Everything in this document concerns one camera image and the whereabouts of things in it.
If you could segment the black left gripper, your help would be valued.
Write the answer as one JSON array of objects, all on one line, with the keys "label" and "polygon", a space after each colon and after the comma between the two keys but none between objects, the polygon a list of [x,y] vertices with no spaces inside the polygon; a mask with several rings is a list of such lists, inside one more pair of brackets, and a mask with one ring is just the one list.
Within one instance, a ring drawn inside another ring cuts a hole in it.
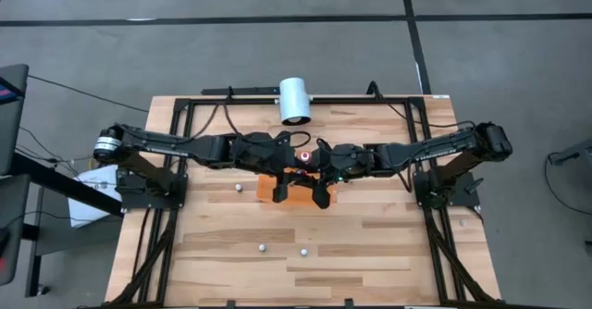
[{"label": "black left gripper", "polygon": [[268,159],[267,170],[269,175],[276,179],[273,203],[282,203],[288,198],[289,185],[302,182],[302,175],[285,171],[287,167],[295,165],[295,148],[290,145],[289,135],[279,135],[273,147],[273,153]]}]

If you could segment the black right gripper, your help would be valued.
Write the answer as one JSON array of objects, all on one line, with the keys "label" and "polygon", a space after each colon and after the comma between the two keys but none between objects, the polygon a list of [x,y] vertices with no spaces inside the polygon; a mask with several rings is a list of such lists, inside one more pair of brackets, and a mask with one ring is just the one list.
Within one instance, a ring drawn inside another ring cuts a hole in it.
[{"label": "black right gripper", "polygon": [[357,161],[359,147],[344,143],[331,148],[327,142],[319,142],[317,146],[318,148],[313,151],[313,159],[319,178],[303,176],[302,185],[312,187],[314,203],[321,209],[327,209],[330,206],[330,193],[327,188],[338,182]]}]

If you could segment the translucent orange plastic tray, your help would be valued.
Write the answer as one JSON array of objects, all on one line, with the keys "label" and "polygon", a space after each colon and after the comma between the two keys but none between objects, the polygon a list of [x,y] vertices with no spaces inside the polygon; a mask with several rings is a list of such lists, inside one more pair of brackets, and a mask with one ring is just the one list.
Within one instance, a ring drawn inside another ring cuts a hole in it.
[{"label": "translucent orange plastic tray", "polygon": [[[273,203],[273,190],[276,187],[276,179],[267,175],[260,175],[257,181],[256,196],[264,203]],[[300,205],[317,207],[313,201],[313,190],[302,186],[290,184],[288,198],[282,202],[287,205]]]}]

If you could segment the white cylindrical lamp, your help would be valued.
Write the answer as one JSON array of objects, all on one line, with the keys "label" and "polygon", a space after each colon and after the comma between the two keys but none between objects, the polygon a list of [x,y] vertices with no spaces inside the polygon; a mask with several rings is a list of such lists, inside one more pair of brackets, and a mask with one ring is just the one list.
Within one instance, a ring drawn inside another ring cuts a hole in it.
[{"label": "white cylindrical lamp", "polygon": [[300,126],[311,121],[310,97],[302,78],[286,78],[279,83],[279,112],[285,126]]}]

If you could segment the black power strip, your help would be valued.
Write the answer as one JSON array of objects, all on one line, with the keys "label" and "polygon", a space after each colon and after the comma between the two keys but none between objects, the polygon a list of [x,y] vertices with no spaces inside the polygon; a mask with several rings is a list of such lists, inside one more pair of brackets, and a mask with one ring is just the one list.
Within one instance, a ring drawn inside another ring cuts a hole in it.
[{"label": "black power strip", "polygon": [[241,95],[279,95],[278,87],[232,87],[202,89],[201,95],[222,95],[225,97]]}]

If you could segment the white paper sheet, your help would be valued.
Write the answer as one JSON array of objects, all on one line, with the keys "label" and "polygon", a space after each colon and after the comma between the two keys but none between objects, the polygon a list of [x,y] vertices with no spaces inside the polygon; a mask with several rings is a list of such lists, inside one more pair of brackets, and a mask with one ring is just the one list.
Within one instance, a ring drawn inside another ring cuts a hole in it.
[{"label": "white paper sheet", "polygon": [[[119,202],[121,201],[121,195],[116,191],[117,165],[100,167],[80,173],[75,179]],[[74,229],[108,216],[107,212],[71,198],[68,198],[68,210],[70,226]]]}]

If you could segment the black desk beam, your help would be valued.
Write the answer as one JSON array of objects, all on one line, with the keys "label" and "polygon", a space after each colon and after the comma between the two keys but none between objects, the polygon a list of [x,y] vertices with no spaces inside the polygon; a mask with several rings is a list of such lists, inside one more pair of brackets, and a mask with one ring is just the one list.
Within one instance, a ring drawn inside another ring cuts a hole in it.
[{"label": "black desk beam", "polygon": [[7,174],[29,175],[32,182],[44,188],[59,192],[75,201],[107,212],[109,215],[123,217],[120,201],[56,172],[50,167],[45,167],[22,154],[13,154]]}]

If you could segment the black floor stand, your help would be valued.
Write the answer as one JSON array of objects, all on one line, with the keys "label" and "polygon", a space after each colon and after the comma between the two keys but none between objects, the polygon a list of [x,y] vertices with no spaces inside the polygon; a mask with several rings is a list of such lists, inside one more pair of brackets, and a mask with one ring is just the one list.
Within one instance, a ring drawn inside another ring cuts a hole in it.
[{"label": "black floor stand", "polygon": [[570,146],[563,151],[551,153],[547,159],[553,166],[561,166],[564,162],[582,158],[592,167],[592,138]]}]

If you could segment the dark grey rounded panel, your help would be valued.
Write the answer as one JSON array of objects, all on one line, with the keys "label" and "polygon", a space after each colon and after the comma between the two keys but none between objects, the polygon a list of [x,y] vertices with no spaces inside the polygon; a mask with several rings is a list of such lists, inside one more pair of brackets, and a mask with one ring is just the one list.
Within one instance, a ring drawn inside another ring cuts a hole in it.
[{"label": "dark grey rounded panel", "polygon": [[0,286],[16,274],[31,177],[0,179]]},{"label": "dark grey rounded panel", "polygon": [[29,66],[0,67],[0,176],[10,169],[27,90]]}]

